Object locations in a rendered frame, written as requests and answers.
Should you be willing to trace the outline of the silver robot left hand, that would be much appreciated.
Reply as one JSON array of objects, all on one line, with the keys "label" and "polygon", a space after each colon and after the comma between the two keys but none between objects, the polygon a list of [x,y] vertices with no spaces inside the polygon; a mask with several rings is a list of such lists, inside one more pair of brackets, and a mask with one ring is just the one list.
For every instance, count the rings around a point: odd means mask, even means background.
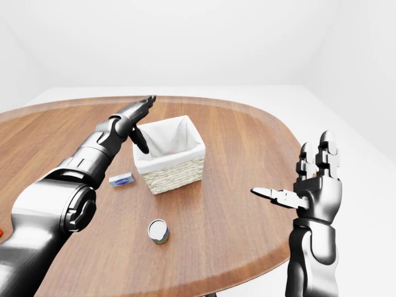
[{"label": "silver robot left hand", "polygon": [[156,95],[145,97],[143,100],[132,103],[116,113],[116,116],[119,117],[115,125],[118,135],[124,139],[129,137],[144,154],[149,153],[149,148],[147,141],[137,127],[137,123],[148,115],[149,109],[156,99]]}]

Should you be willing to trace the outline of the silver robot right hand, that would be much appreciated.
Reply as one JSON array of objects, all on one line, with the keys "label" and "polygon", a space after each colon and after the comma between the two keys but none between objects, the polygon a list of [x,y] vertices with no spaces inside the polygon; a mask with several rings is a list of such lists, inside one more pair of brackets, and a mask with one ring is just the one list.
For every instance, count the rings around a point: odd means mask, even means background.
[{"label": "silver robot right hand", "polygon": [[275,205],[294,208],[299,218],[308,218],[332,224],[342,200],[342,182],[337,176],[340,152],[334,133],[325,131],[320,138],[318,153],[306,142],[296,164],[298,178],[293,190],[274,190],[253,187],[251,192]]}]

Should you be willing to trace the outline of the white woven basket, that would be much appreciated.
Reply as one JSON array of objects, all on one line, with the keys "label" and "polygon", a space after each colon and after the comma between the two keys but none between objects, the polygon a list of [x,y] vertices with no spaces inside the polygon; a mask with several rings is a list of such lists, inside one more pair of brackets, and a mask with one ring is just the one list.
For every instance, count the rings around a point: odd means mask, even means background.
[{"label": "white woven basket", "polygon": [[142,153],[134,145],[134,164],[152,194],[202,179],[205,144],[187,115],[138,125],[138,128],[149,153]]}]

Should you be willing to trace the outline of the small blue white box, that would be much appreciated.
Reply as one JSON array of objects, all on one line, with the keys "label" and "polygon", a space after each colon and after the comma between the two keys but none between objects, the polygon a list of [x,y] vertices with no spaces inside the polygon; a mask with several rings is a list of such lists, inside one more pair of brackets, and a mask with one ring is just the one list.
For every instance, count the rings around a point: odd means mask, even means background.
[{"label": "small blue white box", "polygon": [[109,183],[113,187],[122,186],[124,184],[133,183],[135,181],[134,176],[131,172],[120,174],[109,178]]}]

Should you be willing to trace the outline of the tin can with white lid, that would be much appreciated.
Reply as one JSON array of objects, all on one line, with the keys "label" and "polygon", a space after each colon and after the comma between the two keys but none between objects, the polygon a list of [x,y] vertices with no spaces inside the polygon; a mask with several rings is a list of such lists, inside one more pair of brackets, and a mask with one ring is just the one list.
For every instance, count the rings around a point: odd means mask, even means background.
[{"label": "tin can with white lid", "polygon": [[162,219],[152,221],[148,226],[148,236],[155,244],[164,244],[169,237],[169,229]]}]

